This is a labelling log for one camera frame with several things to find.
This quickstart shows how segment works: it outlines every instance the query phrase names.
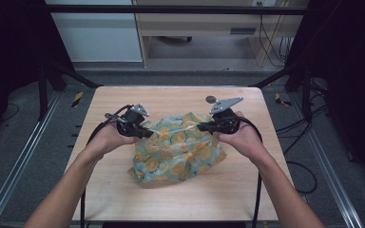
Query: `patterned bag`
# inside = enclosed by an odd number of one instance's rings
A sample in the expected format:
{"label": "patterned bag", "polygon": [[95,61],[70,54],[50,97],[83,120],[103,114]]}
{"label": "patterned bag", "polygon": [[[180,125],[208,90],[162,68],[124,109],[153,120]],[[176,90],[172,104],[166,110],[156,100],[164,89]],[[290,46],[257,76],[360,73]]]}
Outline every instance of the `patterned bag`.
{"label": "patterned bag", "polygon": [[223,161],[226,154],[219,141],[196,127],[210,119],[190,112],[143,123],[155,133],[135,143],[134,166],[129,173],[138,182],[185,181]]}

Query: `yellow and black tape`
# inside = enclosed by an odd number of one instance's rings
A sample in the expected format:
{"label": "yellow and black tape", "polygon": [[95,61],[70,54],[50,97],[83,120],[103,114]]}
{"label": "yellow and black tape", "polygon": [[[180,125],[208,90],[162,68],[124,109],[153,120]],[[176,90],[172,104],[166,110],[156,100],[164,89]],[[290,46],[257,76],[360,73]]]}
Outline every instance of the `yellow and black tape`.
{"label": "yellow and black tape", "polygon": [[284,102],[278,93],[275,93],[275,102],[277,104],[285,105],[285,106],[292,106],[291,102]]}
{"label": "yellow and black tape", "polygon": [[72,107],[77,107],[82,99],[83,92],[78,92],[73,100]]}

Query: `small round disc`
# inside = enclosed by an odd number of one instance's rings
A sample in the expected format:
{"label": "small round disc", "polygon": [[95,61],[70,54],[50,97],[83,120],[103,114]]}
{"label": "small round disc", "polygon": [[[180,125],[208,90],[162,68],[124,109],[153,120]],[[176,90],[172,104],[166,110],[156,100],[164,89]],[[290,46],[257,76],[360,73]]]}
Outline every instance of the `small round disc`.
{"label": "small round disc", "polygon": [[207,96],[205,99],[208,103],[213,104],[216,102],[216,97],[214,96]]}

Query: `light wood tabletop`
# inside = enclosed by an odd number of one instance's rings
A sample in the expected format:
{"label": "light wood tabletop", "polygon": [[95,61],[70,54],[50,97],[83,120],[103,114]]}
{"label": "light wood tabletop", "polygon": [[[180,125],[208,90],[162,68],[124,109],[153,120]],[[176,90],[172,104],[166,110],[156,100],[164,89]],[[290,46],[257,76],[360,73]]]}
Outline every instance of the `light wood tabletop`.
{"label": "light wood tabletop", "polygon": [[[148,121],[174,114],[208,114],[208,95],[219,100],[243,97],[232,109],[241,111],[260,131],[265,147],[290,178],[278,137],[262,93],[252,87],[103,86],[96,90],[70,156],[69,166],[85,147],[106,113],[124,105],[143,104]],[[86,189],[86,220],[204,221],[252,220],[257,192],[257,168],[232,146],[221,142],[227,157],[197,177],[182,182],[138,183],[127,173],[134,145],[124,145],[99,161]],[[80,205],[73,216],[80,218]],[[259,220],[278,220],[262,186]]]}

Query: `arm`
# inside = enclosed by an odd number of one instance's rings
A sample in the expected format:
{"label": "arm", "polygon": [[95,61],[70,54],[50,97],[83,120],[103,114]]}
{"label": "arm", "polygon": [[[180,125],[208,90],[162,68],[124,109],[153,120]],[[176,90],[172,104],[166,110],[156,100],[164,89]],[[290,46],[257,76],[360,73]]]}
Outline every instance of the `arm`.
{"label": "arm", "polygon": [[247,123],[233,135],[213,134],[247,157],[259,170],[282,227],[323,227],[314,211],[300,197],[276,160],[265,149],[256,131]]}
{"label": "arm", "polygon": [[25,227],[69,227],[96,163],[104,154],[136,141],[137,138],[120,135],[115,123],[106,125],[79,153],[65,175],[29,217]]}

